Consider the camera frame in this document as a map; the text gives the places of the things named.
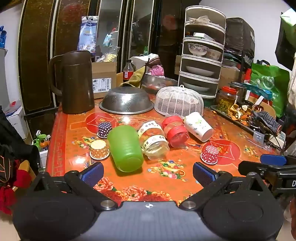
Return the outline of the red clear plastic cup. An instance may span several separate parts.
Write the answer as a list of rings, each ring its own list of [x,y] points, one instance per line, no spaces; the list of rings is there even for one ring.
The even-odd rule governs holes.
[[[167,141],[173,148],[177,149],[185,146],[189,134],[182,117],[178,115],[166,116],[162,121],[162,128]]]

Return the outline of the red lid pickle jar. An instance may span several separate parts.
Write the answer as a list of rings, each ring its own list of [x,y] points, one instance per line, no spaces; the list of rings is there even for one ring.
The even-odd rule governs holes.
[[[228,108],[230,108],[236,100],[236,93],[236,89],[229,86],[223,86],[215,100],[217,109],[227,113]]]

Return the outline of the white tiered dish rack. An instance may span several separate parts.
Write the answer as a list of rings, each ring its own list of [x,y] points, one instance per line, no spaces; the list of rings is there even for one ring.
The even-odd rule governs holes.
[[[222,69],[226,16],[209,6],[185,9],[178,84],[214,99]]]

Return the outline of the clear glass jar white label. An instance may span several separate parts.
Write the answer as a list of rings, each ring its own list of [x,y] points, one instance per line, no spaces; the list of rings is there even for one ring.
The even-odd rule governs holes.
[[[142,123],[137,129],[142,152],[150,160],[163,159],[169,152],[169,144],[162,127],[155,121]]]

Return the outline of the white mesh food cover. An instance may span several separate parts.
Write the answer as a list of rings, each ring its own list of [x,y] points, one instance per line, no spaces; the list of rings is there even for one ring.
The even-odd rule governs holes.
[[[203,116],[204,102],[201,95],[181,86],[167,86],[156,94],[154,109],[162,115],[177,114],[183,118],[191,113]]]

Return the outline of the blue water bottle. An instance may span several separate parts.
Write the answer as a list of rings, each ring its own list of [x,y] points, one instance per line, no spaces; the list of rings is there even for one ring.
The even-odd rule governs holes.
[[[0,26],[0,48],[5,48],[6,44],[6,31],[4,30],[4,26]]]

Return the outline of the metal tray with peels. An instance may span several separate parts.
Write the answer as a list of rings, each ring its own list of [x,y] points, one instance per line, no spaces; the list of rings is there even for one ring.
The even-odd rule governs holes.
[[[282,129],[282,125],[270,113],[252,110],[247,105],[233,104],[227,108],[212,105],[211,109],[252,134],[259,142],[267,141],[271,136],[276,137]]]

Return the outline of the cardboard box with label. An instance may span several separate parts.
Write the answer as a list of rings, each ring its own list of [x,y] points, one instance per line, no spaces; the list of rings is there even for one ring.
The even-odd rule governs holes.
[[[92,87],[94,99],[105,97],[116,87],[116,62],[92,63]]]

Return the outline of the brown plastic pitcher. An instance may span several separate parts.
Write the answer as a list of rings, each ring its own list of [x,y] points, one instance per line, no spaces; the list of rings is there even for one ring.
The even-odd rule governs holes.
[[[53,84],[57,63],[60,65],[61,90]],[[89,51],[71,51],[53,57],[48,63],[48,80],[52,92],[62,97],[63,113],[80,114],[94,108],[92,62]]]

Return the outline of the white printed paper cup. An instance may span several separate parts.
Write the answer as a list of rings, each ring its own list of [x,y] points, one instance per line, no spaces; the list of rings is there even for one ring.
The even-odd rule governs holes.
[[[208,141],[214,133],[213,128],[198,112],[186,116],[184,119],[184,125],[188,132],[198,138],[201,142]]]

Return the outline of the black bag on rack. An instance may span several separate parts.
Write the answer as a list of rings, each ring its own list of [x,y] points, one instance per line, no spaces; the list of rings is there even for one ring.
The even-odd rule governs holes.
[[[225,49],[244,58],[248,65],[253,63],[255,34],[253,28],[243,18],[226,19]]]

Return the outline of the green plastic cup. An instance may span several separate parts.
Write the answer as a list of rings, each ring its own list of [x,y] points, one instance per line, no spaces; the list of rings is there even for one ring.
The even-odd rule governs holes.
[[[142,167],[144,157],[135,128],[129,125],[117,126],[109,132],[107,140],[119,171],[130,173]]]

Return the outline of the red floral tablecloth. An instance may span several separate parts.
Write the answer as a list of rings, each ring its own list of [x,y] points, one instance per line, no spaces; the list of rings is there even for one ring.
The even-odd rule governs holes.
[[[208,142],[190,136],[182,149],[170,149],[163,159],[145,159],[142,168],[134,173],[122,173],[111,157],[102,161],[104,177],[95,189],[116,202],[169,201],[182,202],[198,192],[201,185],[193,177],[193,164],[207,145],[219,151],[215,171],[227,171],[234,176],[241,161],[259,162],[263,154],[278,155],[279,151],[256,143],[252,135],[220,117],[211,109],[204,109],[204,119],[214,129]],[[57,111],[48,150],[46,170],[52,176],[62,176],[71,170],[82,171],[93,161],[89,155],[90,144],[97,137],[98,125],[104,121],[113,126],[130,125],[134,128],[145,121],[161,123],[163,116],[155,110],[138,115],[116,115],[102,111],[98,106],[77,115]]]

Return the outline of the red dotted cupcake liner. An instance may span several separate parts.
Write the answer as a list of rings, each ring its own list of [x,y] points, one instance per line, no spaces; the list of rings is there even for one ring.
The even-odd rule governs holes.
[[[216,147],[208,145],[201,153],[201,160],[207,165],[216,165],[218,163],[219,151]]]

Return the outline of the green shopping bag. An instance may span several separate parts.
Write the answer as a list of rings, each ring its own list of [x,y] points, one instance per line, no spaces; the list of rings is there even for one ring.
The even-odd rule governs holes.
[[[272,93],[273,108],[278,118],[283,116],[287,104],[287,88],[290,73],[261,60],[252,63],[251,83]]]

